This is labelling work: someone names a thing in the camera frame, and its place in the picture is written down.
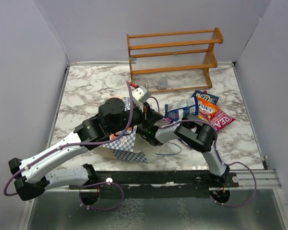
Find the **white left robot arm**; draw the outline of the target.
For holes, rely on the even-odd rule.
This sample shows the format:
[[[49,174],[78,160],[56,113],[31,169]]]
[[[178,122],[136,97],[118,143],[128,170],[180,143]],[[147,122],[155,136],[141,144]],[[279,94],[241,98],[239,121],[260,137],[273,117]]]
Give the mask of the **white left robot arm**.
[[[125,110],[124,101],[110,98],[101,105],[98,113],[84,120],[68,136],[45,151],[28,159],[13,158],[8,162],[15,194],[22,201],[31,200],[46,190],[66,185],[93,188],[100,180],[91,164],[79,168],[55,172],[55,168],[80,154],[110,143],[110,136],[128,128],[139,126],[145,131],[155,127],[163,116],[143,103],[143,109],[131,100],[130,109]]]

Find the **orange candy packet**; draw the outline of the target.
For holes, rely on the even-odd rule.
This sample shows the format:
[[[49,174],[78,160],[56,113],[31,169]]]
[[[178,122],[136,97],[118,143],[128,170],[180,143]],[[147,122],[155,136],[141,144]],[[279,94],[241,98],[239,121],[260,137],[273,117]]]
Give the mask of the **orange candy packet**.
[[[219,107],[205,99],[196,97],[198,102],[198,110],[201,117],[210,121],[219,110]]]

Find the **dark blue snack packet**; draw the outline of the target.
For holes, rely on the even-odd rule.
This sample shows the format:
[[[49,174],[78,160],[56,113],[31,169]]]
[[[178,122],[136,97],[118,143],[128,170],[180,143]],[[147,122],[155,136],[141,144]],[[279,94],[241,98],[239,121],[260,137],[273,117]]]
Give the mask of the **dark blue snack packet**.
[[[198,115],[198,101],[196,97],[183,99],[179,102],[165,104],[165,117],[178,121],[187,113]]]

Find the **checkered paper bag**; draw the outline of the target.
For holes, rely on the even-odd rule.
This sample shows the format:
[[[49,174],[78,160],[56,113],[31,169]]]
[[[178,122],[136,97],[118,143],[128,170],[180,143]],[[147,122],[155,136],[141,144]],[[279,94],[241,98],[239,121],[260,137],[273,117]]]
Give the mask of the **checkered paper bag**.
[[[156,148],[149,145],[136,134],[137,129],[138,126],[130,127],[119,140],[101,145],[93,152],[109,159],[140,163],[151,163],[157,157],[175,156],[181,153],[181,147],[173,142],[167,142]]]

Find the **pink real chips bag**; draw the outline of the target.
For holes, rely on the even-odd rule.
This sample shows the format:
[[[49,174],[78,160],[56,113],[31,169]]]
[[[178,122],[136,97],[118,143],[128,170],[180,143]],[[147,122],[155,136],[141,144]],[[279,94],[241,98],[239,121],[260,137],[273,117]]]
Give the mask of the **pink real chips bag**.
[[[222,109],[219,109],[210,120],[210,123],[218,131],[225,128],[227,125],[234,122],[236,119],[226,114]]]

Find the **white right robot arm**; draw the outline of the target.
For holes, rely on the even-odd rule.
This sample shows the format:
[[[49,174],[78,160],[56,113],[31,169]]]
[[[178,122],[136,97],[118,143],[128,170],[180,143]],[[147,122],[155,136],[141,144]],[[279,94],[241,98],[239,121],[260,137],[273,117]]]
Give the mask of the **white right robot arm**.
[[[229,167],[221,160],[213,146],[217,140],[217,131],[212,124],[198,116],[187,113],[181,120],[161,127],[156,125],[154,117],[153,120],[139,124],[137,133],[153,146],[181,139],[191,149],[202,153],[215,187],[222,187],[228,182]]]

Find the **blue kettle chips bag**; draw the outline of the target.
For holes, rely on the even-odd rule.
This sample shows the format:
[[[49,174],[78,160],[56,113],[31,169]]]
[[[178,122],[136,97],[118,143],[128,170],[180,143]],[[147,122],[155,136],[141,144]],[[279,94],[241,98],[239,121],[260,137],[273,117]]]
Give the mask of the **blue kettle chips bag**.
[[[218,96],[214,96],[212,94],[209,94],[207,91],[199,91],[199,90],[195,90],[194,93],[192,94],[192,97],[199,97],[202,98],[214,105],[217,105],[217,102],[219,100]]]

